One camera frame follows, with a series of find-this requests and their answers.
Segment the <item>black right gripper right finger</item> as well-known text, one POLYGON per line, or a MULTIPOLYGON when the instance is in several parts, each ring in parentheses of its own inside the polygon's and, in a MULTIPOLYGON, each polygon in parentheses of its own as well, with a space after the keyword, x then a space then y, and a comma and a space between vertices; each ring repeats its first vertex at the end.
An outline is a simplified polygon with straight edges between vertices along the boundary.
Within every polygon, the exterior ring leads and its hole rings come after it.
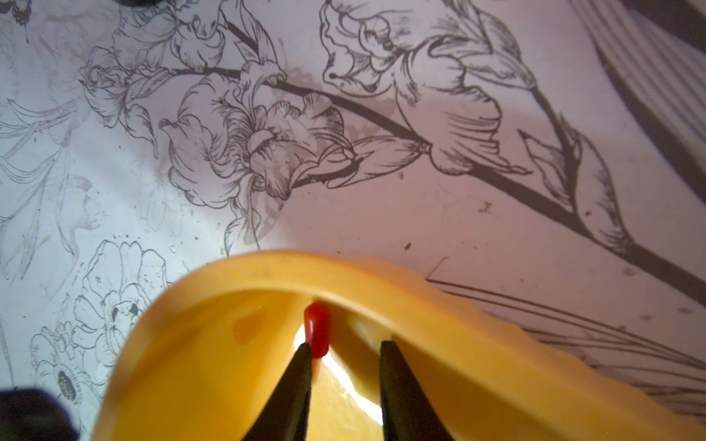
POLYGON ((383 341, 380 391, 384 440, 452 440, 394 341, 383 341))

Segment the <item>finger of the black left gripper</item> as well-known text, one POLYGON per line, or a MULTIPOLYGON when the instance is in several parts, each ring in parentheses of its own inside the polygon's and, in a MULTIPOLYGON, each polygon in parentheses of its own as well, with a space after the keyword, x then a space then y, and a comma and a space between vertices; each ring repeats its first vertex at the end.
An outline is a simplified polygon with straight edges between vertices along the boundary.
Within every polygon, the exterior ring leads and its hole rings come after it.
POLYGON ((39 389, 1 391, 2 440, 78 440, 60 402, 39 389))

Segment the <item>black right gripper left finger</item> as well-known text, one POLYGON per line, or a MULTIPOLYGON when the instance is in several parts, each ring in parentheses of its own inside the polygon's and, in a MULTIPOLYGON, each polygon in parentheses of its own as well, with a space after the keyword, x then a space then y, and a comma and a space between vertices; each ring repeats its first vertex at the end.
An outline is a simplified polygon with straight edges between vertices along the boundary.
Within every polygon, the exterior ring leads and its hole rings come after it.
POLYGON ((309 344, 295 351, 272 395, 244 440, 305 441, 312 396, 313 358, 309 344))

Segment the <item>red sleeve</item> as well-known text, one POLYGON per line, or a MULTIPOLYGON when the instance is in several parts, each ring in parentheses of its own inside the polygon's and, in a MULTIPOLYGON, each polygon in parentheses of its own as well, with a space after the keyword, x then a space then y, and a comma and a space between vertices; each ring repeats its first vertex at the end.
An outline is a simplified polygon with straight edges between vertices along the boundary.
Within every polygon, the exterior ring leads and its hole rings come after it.
POLYGON ((305 341, 312 359, 321 359, 329 351, 331 313, 325 303, 314 302, 303 313, 305 341))

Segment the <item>yellow plastic storage tray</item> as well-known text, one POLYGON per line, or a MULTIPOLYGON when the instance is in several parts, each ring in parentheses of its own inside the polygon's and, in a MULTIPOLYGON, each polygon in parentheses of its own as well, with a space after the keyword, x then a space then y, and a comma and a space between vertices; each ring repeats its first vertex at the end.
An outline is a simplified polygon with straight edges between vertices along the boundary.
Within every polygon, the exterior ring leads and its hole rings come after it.
POLYGON ((384 436, 380 350, 398 345, 455 440, 702 440, 705 360, 536 301, 382 261, 232 257, 171 285, 128 337, 97 440, 240 440, 312 325, 311 440, 384 436))

